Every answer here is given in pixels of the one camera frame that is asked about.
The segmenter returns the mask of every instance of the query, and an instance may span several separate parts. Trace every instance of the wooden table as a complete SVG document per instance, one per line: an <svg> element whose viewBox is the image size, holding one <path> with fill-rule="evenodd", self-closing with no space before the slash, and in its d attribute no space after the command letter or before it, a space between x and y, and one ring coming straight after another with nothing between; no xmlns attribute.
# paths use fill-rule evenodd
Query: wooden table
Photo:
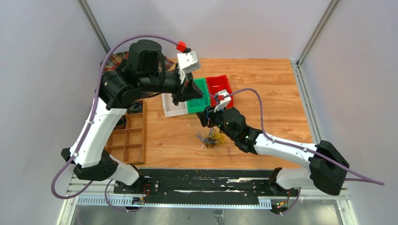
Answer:
<svg viewBox="0 0 398 225"><path fill-rule="evenodd" d="M311 135L289 60L201 59L194 78L226 74L232 91L257 90L264 105L266 131L293 141L311 143ZM146 164L140 167L274 169L297 168L286 160L240 151L227 139L226 145L207 149L195 136L203 128L195 114L166 118L161 96L147 102ZM234 96L234 106L246 123L260 126L260 106L251 91Z"/></svg>

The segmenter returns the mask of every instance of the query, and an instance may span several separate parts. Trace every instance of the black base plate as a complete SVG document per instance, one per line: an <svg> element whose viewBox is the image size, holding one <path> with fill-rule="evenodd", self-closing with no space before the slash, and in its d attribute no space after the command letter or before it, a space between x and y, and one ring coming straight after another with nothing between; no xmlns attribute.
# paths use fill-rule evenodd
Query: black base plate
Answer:
<svg viewBox="0 0 398 225"><path fill-rule="evenodd" d="M272 170L140 169L139 171L147 177L144 178L143 186L145 184L151 186L147 203L259 204L258 196L273 196L271 191L260 189L261 185L267 182ZM263 179L229 181L239 178ZM144 193L142 187L134 192L131 187L121 182L117 184L114 189L116 194ZM291 196L295 194L297 192L293 189ZM287 196L287 193L281 193L280 196Z"/></svg>

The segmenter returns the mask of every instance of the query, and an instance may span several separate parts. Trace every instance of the white wall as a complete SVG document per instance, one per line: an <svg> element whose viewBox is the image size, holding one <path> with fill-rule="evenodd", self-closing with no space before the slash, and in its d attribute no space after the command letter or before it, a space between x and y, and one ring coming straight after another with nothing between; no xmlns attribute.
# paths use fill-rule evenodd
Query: white wall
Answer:
<svg viewBox="0 0 398 225"><path fill-rule="evenodd" d="M342 0L304 63L323 136L381 187L348 183L361 225L396 224L398 1Z"/></svg>
<svg viewBox="0 0 398 225"><path fill-rule="evenodd" d="M63 201L51 180L87 118L104 53L75 0L3 1L0 21L0 224L53 225Z"/></svg>
<svg viewBox="0 0 398 225"><path fill-rule="evenodd" d="M182 40L202 58L298 59L330 0L88 0L112 47L153 33ZM170 44L166 56L175 57Z"/></svg>

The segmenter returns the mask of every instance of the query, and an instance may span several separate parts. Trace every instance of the plaid fabric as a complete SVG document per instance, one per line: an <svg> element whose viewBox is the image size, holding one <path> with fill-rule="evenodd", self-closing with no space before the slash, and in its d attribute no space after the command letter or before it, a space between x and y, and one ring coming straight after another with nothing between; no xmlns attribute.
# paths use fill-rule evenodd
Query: plaid fabric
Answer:
<svg viewBox="0 0 398 225"><path fill-rule="evenodd" d="M104 72L115 70L117 66L120 65L120 63L129 57L129 52L119 52L116 54L113 54L109 57L106 65ZM169 70L173 67L174 62L169 60L168 58L164 57L164 62L166 65L166 70Z"/></svg>

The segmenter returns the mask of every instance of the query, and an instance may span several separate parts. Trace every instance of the wooden compartment tray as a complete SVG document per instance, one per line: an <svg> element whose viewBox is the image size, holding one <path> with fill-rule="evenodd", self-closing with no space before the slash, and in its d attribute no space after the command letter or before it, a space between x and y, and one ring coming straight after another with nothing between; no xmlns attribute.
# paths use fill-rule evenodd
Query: wooden compartment tray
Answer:
<svg viewBox="0 0 398 225"><path fill-rule="evenodd" d="M142 103L142 112L126 115L126 128L112 131L105 150L116 159L127 164L145 164L146 142L146 103Z"/></svg>

